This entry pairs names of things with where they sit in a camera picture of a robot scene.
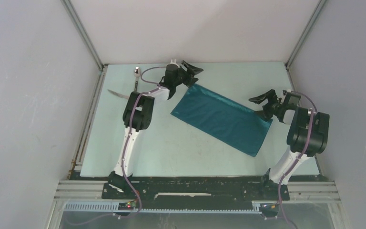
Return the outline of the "teal cloth napkin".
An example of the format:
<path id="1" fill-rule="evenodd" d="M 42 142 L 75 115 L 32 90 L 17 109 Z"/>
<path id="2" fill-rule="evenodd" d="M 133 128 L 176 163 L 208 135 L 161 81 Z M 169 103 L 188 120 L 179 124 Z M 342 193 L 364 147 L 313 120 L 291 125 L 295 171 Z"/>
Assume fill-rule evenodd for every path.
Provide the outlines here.
<path id="1" fill-rule="evenodd" d="M 171 115 L 227 145 L 257 156 L 272 120 L 201 85 L 191 86 Z"/>

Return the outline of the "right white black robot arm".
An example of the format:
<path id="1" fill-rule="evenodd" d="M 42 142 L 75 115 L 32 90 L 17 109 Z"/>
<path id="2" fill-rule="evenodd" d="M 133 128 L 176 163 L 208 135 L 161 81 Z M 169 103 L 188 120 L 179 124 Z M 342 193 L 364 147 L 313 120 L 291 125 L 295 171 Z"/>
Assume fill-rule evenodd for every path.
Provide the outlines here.
<path id="1" fill-rule="evenodd" d="M 305 94 L 284 90 L 279 97 L 274 89 L 249 99 L 249 102 L 261 104 L 256 114 L 264 121 L 274 116 L 279 122 L 289 126 L 286 137 L 288 148 L 280 160 L 262 178 L 258 193 L 263 199 L 271 199 L 277 194 L 277 188 L 287 185 L 290 177 L 300 165 L 324 152 L 329 133 L 329 114 L 318 112 L 315 105 L 304 108 L 299 105 Z"/>

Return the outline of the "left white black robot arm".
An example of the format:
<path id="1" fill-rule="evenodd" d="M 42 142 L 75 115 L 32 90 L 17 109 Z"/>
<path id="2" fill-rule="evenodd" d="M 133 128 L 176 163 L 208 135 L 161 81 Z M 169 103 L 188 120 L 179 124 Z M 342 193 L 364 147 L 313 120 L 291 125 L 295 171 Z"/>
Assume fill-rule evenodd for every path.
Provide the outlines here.
<path id="1" fill-rule="evenodd" d="M 122 115 L 124 137 L 119 159 L 108 176 L 108 184 L 119 198 L 127 198 L 134 187 L 131 184 L 134 166 L 134 151 L 138 136 L 149 128 L 153 110 L 157 103 L 170 100 L 176 93 L 176 88 L 183 84 L 192 87 L 197 81 L 196 76 L 203 72 L 202 68 L 193 66 L 186 61 L 177 63 L 171 60 L 163 67 L 164 76 L 159 82 L 154 82 L 155 88 L 147 92 L 138 92 L 138 81 L 143 81 L 146 71 L 140 67 L 134 70 L 135 90 L 127 97 L 127 104 Z"/>

